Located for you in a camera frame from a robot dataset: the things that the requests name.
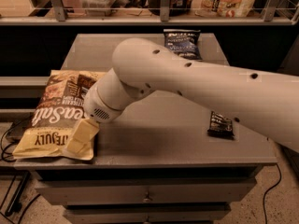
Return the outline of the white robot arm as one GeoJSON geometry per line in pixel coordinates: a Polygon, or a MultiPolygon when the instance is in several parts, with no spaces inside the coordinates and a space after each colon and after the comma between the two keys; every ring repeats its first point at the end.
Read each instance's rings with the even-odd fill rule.
{"type": "Polygon", "coordinates": [[[83,110],[100,123],[154,91],[169,91],[299,151],[299,77],[181,58],[144,38],[120,42],[83,110]]]}

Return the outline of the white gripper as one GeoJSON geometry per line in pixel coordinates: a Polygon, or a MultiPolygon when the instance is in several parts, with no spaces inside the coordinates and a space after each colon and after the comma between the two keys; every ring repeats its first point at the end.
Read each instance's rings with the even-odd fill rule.
{"type": "Polygon", "coordinates": [[[90,119],[80,119],[75,123],[65,147],[67,156],[92,156],[94,137],[100,130],[99,123],[111,122],[121,115],[120,110],[104,104],[95,87],[86,93],[83,109],[90,119]]]}

